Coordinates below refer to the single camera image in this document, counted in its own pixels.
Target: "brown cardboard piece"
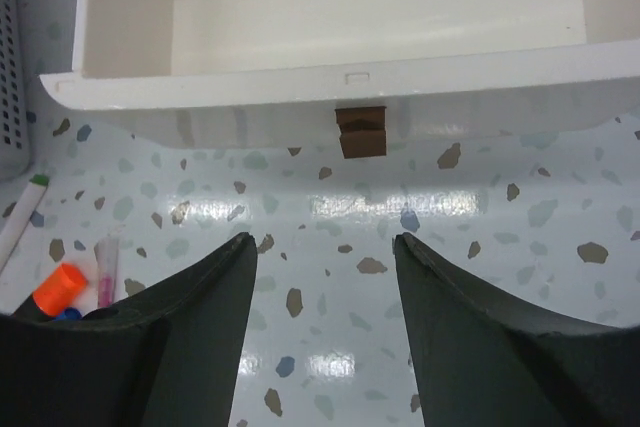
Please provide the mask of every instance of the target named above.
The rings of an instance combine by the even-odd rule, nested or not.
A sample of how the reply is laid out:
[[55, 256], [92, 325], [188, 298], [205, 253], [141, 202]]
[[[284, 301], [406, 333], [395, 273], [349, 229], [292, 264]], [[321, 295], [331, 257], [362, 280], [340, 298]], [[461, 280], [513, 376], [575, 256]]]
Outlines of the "brown cardboard piece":
[[345, 159], [387, 155], [386, 107], [336, 109], [340, 146]]

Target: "speckled white floor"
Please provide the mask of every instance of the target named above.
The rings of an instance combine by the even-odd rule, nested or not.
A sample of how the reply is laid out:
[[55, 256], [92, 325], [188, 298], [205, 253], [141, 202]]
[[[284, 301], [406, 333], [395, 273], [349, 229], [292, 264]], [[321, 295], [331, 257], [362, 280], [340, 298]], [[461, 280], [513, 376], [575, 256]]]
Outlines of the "speckled white floor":
[[122, 298], [250, 231], [261, 254], [230, 425], [260, 427], [423, 425], [391, 253], [405, 229], [536, 304], [640, 319], [640, 111], [363, 161], [337, 145], [170, 150], [43, 92], [37, 74], [69, 67], [74, 4], [20, 0], [34, 165], [0, 184], [0, 213], [32, 173], [51, 186], [0, 277], [0, 310], [61, 259], [91, 270], [109, 232]]

